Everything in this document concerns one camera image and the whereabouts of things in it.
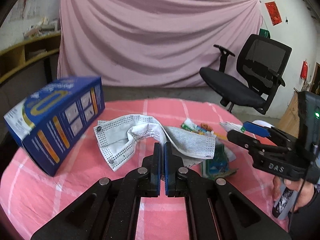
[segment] mask box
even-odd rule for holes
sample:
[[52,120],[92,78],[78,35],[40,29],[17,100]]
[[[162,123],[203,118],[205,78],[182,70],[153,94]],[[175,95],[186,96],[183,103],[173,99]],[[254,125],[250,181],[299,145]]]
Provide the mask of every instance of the mask box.
[[25,98],[4,119],[17,144],[41,170],[54,176],[104,108],[101,77],[69,77]]

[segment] curtain fold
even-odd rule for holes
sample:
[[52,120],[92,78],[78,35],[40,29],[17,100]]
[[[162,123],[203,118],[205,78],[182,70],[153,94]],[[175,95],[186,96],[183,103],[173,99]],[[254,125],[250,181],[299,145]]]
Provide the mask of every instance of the curtain fold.
[[[58,76],[102,76],[104,85],[196,87],[238,56],[262,24],[259,0],[61,0]],[[236,58],[226,73],[243,80]]]

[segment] human hand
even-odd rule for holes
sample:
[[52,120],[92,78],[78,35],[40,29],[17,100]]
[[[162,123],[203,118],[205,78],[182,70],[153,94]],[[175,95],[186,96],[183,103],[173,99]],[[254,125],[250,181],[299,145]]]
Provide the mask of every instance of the human hand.
[[[291,181],[288,179],[284,180],[284,184],[288,189],[295,190],[298,192],[302,186],[302,183],[303,183],[303,179],[300,179],[299,181]],[[281,195],[281,191],[280,191],[281,180],[279,177],[275,176],[273,178],[273,186],[274,187],[273,187],[272,197],[273,197],[273,200],[276,201],[278,198],[280,198],[280,195]],[[315,187],[313,186],[313,184],[306,181],[305,184],[303,185],[303,188],[297,200],[294,211],[297,211],[300,207],[307,205],[311,201],[314,192],[315,192]]]

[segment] white face mask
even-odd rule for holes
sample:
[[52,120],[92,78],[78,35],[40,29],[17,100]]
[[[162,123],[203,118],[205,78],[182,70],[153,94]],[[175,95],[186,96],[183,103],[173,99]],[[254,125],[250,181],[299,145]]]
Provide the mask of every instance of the white face mask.
[[214,137],[162,126],[157,119],[147,115],[129,114],[111,121],[98,121],[94,133],[100,151],[113,171],[133,156],[138,141],[149,137],[158,140],[162,146],[168,138],[178,151],[175,155],[182,157],[186,167],[214,156]]

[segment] metal screw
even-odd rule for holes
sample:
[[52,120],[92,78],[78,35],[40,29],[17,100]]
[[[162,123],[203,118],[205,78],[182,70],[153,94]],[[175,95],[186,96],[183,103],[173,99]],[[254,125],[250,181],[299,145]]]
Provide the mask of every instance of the metal screw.
[[178,169],[178,171],[179,171],[181,174],[186,174],[186,173],[188,172],[188,168],[186,168],[186,167],[180,167],[180,168]]
[[140,174],[146,174],[147,172],[148,172],[148,169],[145,167],[140,167],[138,169],[138,173],[140,173]]
[[99,183],[100,185],[107,185],[109,183],[109,179],[108,178],[101,178],[99,179]]
[[226,182],[226,180],[223,179],[223,178],[218,178],[218,179],[216,180],[216,183],[217,183],[218,185],[220,185],[220,186],[223,186],[223,185],[225,185],[227,182]]

